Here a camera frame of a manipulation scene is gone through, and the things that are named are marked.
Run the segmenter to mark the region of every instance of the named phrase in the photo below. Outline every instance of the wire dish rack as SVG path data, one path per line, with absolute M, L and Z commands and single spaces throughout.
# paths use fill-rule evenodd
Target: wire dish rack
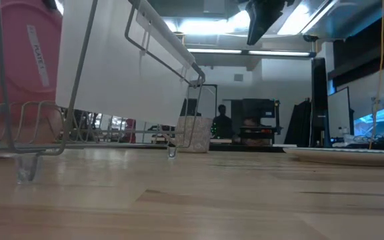
M 155 10 L 153 10 L 146 0 L 129 0 L 132 3 L 131 14 L 129 16 L 129 22 L 127 24 L 125 36 L 128 36 L 130 31 L 131 22 L 133 20 L 133 14 L 135 11 L 141 9 L 143 12 L 149 12 L 147 17 L 151 18 L 149 24 L 154 27 L 162 28 L 162 31 L 166 31 L 166 26 L 161 26 L 163 20 L 160 16 L 155 15 Z M 3 27 L 1 19 L 1 0 L 0 0 L 0 91 L 2 93 L 3 102 L 0 103 L 0 116 L 3 116 L 4 128 L 0 132 L 0 153 L 14 153 L 17 163 L 17 182 L 18 183 L 27 183 L 33 181 L 40 169 L 40 164 L 43 156 L 56 156 L 62 154 L 65 149 L 83 149 L 87 147 L 92 148 L 122 148 L 122 147 L 161 147 L 166 146 L 168 149 L 168 157 L 175 158 L 177 155 L 177 149 L 179 148 L 188 148 L 191 144 L 192 133 L 186 134 L 185 120 L 184 126 L 177 126 L 174 130 L 171 127 L 168 131 L 164 131 L 162 125 L 156 125 L 154 130 L 148 130 L 147 123 L 144 124 L 143 130 L 138 130 L 134 128 L 124 128 L 119 127 L 116 129 L 112 125 L 112 119 L 115 116 L 109 116 L 108 124 L 105 129 L 102 129 L 103 124 L 103 114 L 102 113 L 92 113 L 87 111 L 79 111 L 74 109 L 75 100 L 80 84 L 81 73 L 83 70 L 85 56 L 87 54 L 87 48 L 89 44 L 89 38 L 91 30 L 93 27 L 93 22 L 95 18 L 96 8 L 98 0 L 93 0 L 89 19 L 87 23 L 87 30 L 85 32 L 81 54 L 79 57 L 79 63 L 77 66 L 75 82 L 73 90 L 71 93 L 71 98 L 68 108 L 62 108 L 57 106 L 53 101 L 30 101 L 26 103 L 11 103 L 9 101 L 6 76 L 5 76 L 5 62 L 4 62 L 4 43 L 3 43 Z M 187 52 L 186 48 L 181 44 L 181 42 L 176 38 L 174 34 L 169 32 L 169 42 L 172 43 L 172 46 L 175 49 L 178 49 L 181 54 L 190 54 Z M 176 74 L 180 79 L 185 81 L 189 87 L 199 90 L 197 105 L 195 108 L 195 115 L 192 118 L 194 132 L 195 121 L 197 118 L 197 108 L 199 105 L 199 100 L 201 98 L 201 90 L 205 82 L 205 74 L 197 66 L 195 62 L 191 64 L 191 67 L 198 73 L 199 77 L 197 80 L 191 81 L 185 78 L 183 73 L 179 73 L 164 61 L 160 60 L 158 56 L 152 54 L 148 49 L 132 39 L 129 39 L 132 46 L 137 47 L 143 54 L 152 57 L 154 60 L 158 61 L 161 66 L 168 68 L 174 74 Z M 186 109 L 189 104 L 189 91 L 187 91 L 186 97 Z M 20 107 L 20 119 L 19 124 L 13 124 L 12 117 L 12 108 Z M 37 109 L 37 115 L 35 119 L 34 128 L 31 134 L 24 136 L 23 132 L 25 131 L 25 118 L 26 112 L 30 108 Z M 58 131 L 53 128 L 51 122 L 43 114 L 48 109 L 56 110 L 58 112 L 58 117 L 60 117 L 60 122 L 63 124 L 63 130 Z M 96 125 L 97 119 L 100 117 L 99 124 Z M 50 129 L 50 133 L 53 137 L 53 143 L 50 144 L 40 144 L 38 142 L 38 137 L 40 134 L 40 126 L 46 125 Z M 135 134 L 142 134 L 142 138 L 139 137 L 133 141 Z M 167 141 L 160 144 L 156 141 L 154 143 L 146 143 L 144 136 L 154 135 L 154 136 L 164 136 Z M 172 143 L 170 142 L 171 136 L 174 135 L 184 135 L 188 136 L 189 140 L 186 137 L 183 138 L 182 143 Z

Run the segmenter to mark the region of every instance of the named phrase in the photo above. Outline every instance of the person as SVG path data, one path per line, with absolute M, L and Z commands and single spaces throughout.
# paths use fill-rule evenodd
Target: person
M 217 138 L 230 139 L 232 138 L 232 120 L 226 116 L 226 106 L 219 106 L 219 116 L 213 119 L 214 134 Z

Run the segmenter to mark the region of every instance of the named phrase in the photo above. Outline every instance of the clear plastic foot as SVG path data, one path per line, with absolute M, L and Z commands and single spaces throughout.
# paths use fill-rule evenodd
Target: clear plastic foot
M 36 155 L 18 155 L 16 156 L 17 165 L 17 183 L 31 183 L 38 176 L 40 170 L 42 156 Z
M 168 147 L 168 158 L 175 159 L 177 156 L 177 148 L 176 147 Z

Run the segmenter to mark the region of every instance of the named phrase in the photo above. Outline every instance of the metal frame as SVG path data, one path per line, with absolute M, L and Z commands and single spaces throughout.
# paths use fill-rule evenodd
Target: metal frame
M 138 6 L 140 6 L 141 3 L 147 3 L 146 0 L 130 0 L 130 2 L 133 2 L 133 7 L 131 9 L 129 21 L 128 21 L 127 28 L 125 31 L 125 36 L 128 39 L 128 41 L 130 43 L 132 43 L 132 45 L 134 45 L 137 48 L 139 48 L 140 50 L 142 50 L 142 54 L 148 54 L 149 56 L 154 58 L 154 60 L 158 61 L 164 67 L 168 68 L 174 74 L 179 76 L 182 80 L 184 80 L 186 83 L 188 83 L 189 87 L 194 87 L 194 88 L 199 87 L 199 96 L 198 96 L 198 100 L 197 100 L 197 106 L 195 108 L 195 116 L 193 118 L 193 128 L 192 128 L 192 132 L 193 132 L 194 128 L 195 128 L 195 121 L 196 121 L 196 116 L 197 116 L 196 112 L 197 112 L 197 109 L 199 106 L 199 100 L 201 98 L 202 85 L 205 82 L 205 74 L 197 66 L 197 64 L 195 62 L 193 62 L 191 64 L 191 66 L 199 74 L 199 78 L 196 81 L 188 81 L 184 76 L 182 76 L 182 74 L 176 72 L 173 68 L 168 66 L 168 64 L 166 64 L 164 61 L 160 60 L 160 58 L 158 58 L 154 54 L 150 53 L 147 49 L 144 49 L 141 45 L 139 45 L 138 43 L 136 43 L 132 39 L 130 39 L 128 37 L 128 34 L 130 31 L 131 22 L 133 19 L 134 12 L 138 9 Z M 3 27 L 2 27 L 1 0 L 0 0 L 0 86 L 1 86 L 0 90 L 1 90 L 1 94 L 3 96 L 3 102 L 2 102 L 2 104 L 0 104 L 0 114 L 2 114 L 2 116 L 4 117 L 4 120 L 5 120 L 5 127 L 4 127 L 4 130 L 2 132 L 2 136 L 0 138 L 0 152 L 22 154 L 22 155 L 18 155 L 16 157 L 16 160 L 17 160 L 17 180 L 19 183 L 34 180 L 36 173 L 39 169 L 39 165 L 40 165 L 39 163 L 42 159 L 42 156 L 60 155 L 60 154 L 62 154 L 62 152 L 64 152 L 64 150 L 66 148 L 82 149 L 85 147 L 149 147 L 149 146 L 154 146 L 154 144 L 132 144 L 132 143 L 126 143 L 126 144 L 115 143 L 114 144 L 114 143 L 99 143 L 98 141 L 96 141 L 94 143 L 87 143 L 87 139 L 88 139 L 89 134 L 92 134 L 93 137 L 95 137 L 96 136 L 95 134 L 97 134 L 97 137 L 98 137 L 98 134 L 100 134 L 100 133 L 104 133 L 104 132 L 112 133 L 113 131 L 109 130 L 109 129 L 107 131 L 102 131 L 102 130 L 94 131 L 94 130 L 92 130 L 91 125 L 89 125 L 89 127 L 86 130 L 80 129 L 79 126 L 81 126 L 81 122 L 78 124 L 78 122 L 74 121 L 73 114 L 74 114 L 75 100 L 76 100 L 77 91 L 79 88 L 79 82 L 81 79 L 84 60 L 85 60 L 85 57 L 87 54 L 87 48 L 88 48 L 88 44 L 89 44 L 89 40 L 90 40 L 91 30 L 93 28 L 93 22 L 94 22 L 96 10 L 97 10 L 97 3 L 98 3 L 98 0 L 93 0 L 92 5 L 91 5 L 89 19 L 88 19 L 88 23 L 87 23 L 87 29 L 85 32 L 83 45 L 82 45 L 82 49 L 81 49 L 81 54 L 80 54 L 79 62 L 78 62 L 78 66 L 77 66 L 77 72 L 76 72 L 76 76 L 75 76 L 75 80 L 74 80 L 73 88 L 72 88 L 72 92 L 71 92 L 71 99 L 69 101 L 69 106 L 67 108 L 67 114 L 66 114 L 66 116 L 64 116 L 64 114 L 60 110 L 60 107 L 56 106 L 56 104 L 54 104 L 54 102 L 48 102 L 48 101 L 42 101 L 42 102 L 33 102 L 32 101 L 32 102 L 27 102 L 27 103 L 10 103 L 9 102 L 7 82 L 5 79 L 5 62 L 4 62 L 4 52 L 3 52 L 3 46 L 4 46 Z M 150 26 L 153 26 L 153 22 L 158 23 L 159 21 L 162 21 L 162 19 L 157 14 L 156 15 L 155 14 L 150 15 L 150 16 L 152 16 L 154 18 L 153 20 L 149 21 Z M 176 41 L 178 41 L 172 32 L 170 32 L 170 34 L 168 34 L 168 36 L 169 36 L 168 38 L 176 39 Z M 169 42 L 174 43 L 173 44 L 174 48 L 176 48 L 176 50 L 178 52 L 180 52 L 182 57 L 186 57 L 186 59 L 189 59 L 189 60 L 191 60 L 191 59 L 194 60 L 194 58 L 191 57 L 192 55 L 189 52 L 187 52 L 186 48 L 182 44 L 179 45 L 176 42 L 172 42 L 172 40 L 170 40 Z M 189 91 L 187 94 L 187 103 L 188 102 L 189 102 Z M 11 107 L 13 105 L 16 105 L 16 104 L 22 104 L 22 106 L 21 106 L 21 119 L 20 119 L 20 123 L 19 123 L 19 128 L 17 129 L 17 132 L 14 136 L 14 134 L 12 132 L 13 122 L 11 120 Z M 28 142 L 28 144 L 18 143 L 19 136 L 21 134 L 21 130 L 23 127 L 23 122 L 24 122 L 24 117 L 25 117 L 24 116 L 25 109 L 31 105 L 38 106 L 37 119 L 35 122 L 35 131 L 33 134 L 33 138 Z M 64 120 L 64 118 L 66 118 L 66 120 L 64 120 L 64 122 L 63 122 L 63 131 L 61 132 L 62 133 L 62 139 L 61 139 L 61 142 L 59 144 L 44 144 L 44 145 L 34 144 L 35 139 L 37 137 L 37 132 L 39 130 L 42 108 L 44 108 L 44 107 L 56 108 L 58 110 L 58 112 L 60 112 L 60 116 L 61 116 L 62 120 Z M 76 130 L 74 130 L 72 128 L 72 123 L 75 124 L 75 126 L 77 128 Z M 56 134 L 53 129 L 51 129 L 51 130 L 52 130 L 53 134 L 55 135 L 55 137 L 58 136 L 58 134 Z M 71 139 L 69 139 L 69 136 L 70 136 L 70 133 L 72 133 L 74 131 L 77 132 L 77 138 L 75 141 L 72 141 Z M 86 139 L 83 139 L 81 136 L 81 133 L 83 133 L 84 131 L 87 132 Z M 160 131 L 159 127 L 158 127 L 157 132 L 158 133 L 164 133 L 164 134 L 173 134 L 173 132 L 171 132 L 171 131 Z M 188 145 L 185 144 L 186 139 L 184 137 L 184 141 L 183 141 L 182 145 L 176 145 L 175 147 L 168 147 L 170 158 L 173 158 L 176 156 L 176 152 L 177 152 L 178 148 L 188 148 L 190 146 L 191 138 L 192 138 L 192 132 L 191 132 L 191 136 L 190 136 Z M 119 134 L 120 133 L 155 133 L 155 131 L 137 131 L 135 129 L 129 129 L 129 130 L 120 129 Z M 176 131 L 176 132 L 174 132 L 174 134 L 186 134 L 186 130 L 183 129 L 183 132 L 182 131 Z

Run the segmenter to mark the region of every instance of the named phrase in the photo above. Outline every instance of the white cutting board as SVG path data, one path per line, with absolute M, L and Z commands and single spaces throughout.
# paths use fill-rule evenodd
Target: white cutting board
M 69 105 L 91 3 L 65 2 L 56 93 L 61 107 Z M 130 10 L 128 0 L 98 2 L 75 108 L 176 126 L 188 84 L 126 40 Z M 130 38 L 142 44 L 144 32 L 134 16 Z M 153 37 L 149 51 L 182 72 L 184 66 Z M 186 73 L 187 79 L 197 75 L 192 68 Z

